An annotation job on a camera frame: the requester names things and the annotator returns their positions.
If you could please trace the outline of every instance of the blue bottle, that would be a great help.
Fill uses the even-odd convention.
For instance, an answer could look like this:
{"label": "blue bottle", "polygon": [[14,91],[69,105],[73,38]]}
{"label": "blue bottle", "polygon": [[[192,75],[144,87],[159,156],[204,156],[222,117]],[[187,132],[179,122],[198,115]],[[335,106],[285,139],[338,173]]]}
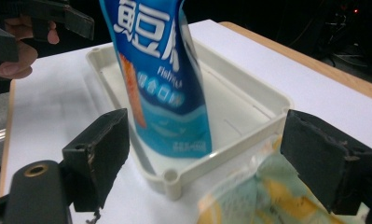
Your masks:
{"label": "blue bottle", "polygon": [[211,153],[200,68],[183,0],[100,1],[139,137],[169,157]]}

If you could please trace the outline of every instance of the finger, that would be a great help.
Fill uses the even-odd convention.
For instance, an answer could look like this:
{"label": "finger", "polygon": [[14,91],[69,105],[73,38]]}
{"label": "finger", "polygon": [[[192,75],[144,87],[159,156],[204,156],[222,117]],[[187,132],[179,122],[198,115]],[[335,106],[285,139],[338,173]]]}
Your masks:
{"label": "finger", "polygon": [[55,21],[49,21],[49,22],[48,22],[48,26],[49,26],[49,29],[50,29],[50,30],[55,30],[55,29],[57,29],[57,23],[55,23]]}
{"label": "finger", "polygon": [[58,44],[60,42],[60,38],[58,37],[57,30],[50,30],[48,32],[47,40],[50,44]]}
{"label": "finger", "polygon": [[6,30],[14,35],[17,40],[21,40],[24,38],[32,38],[34,37],[34,32],[32,27],[25,26],[25,25],[7,25]]}
{"label": "finger", "polygon": [[5,24],[16,26],[25,25],[32,27],[32,19],[28,16],[19,16],[18,18],[5,19]]}
{"label": "finger", "polygon": [[31,64],[37,59],[37,51],[21,41],[17,45],[20,60],[17,63],[5,62],[0,64],[0,77],[22,78],[32,73]]}

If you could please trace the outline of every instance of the white table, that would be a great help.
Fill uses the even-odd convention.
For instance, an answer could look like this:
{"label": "white table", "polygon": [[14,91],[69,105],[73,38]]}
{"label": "white table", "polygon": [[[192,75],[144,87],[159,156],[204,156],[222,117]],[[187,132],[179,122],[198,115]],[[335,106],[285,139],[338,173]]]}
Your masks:
{"label": "white table", "polygon": [[[193,38],[287,94],[295,109],[311,113],[372,147],[372,99],[213,21],[190,25]],[[0,194],[11,177],[34,161],[61,161],[61,149],[113,107],[81,49],[38,59],[30,77],[11,87]],[[129,158],[102,211],[101,223],[193,223],[197,201],[223,174],[223,165],[183,188],[172,202],[152,190]],[[92,214],[72,214],[84,223]]]}

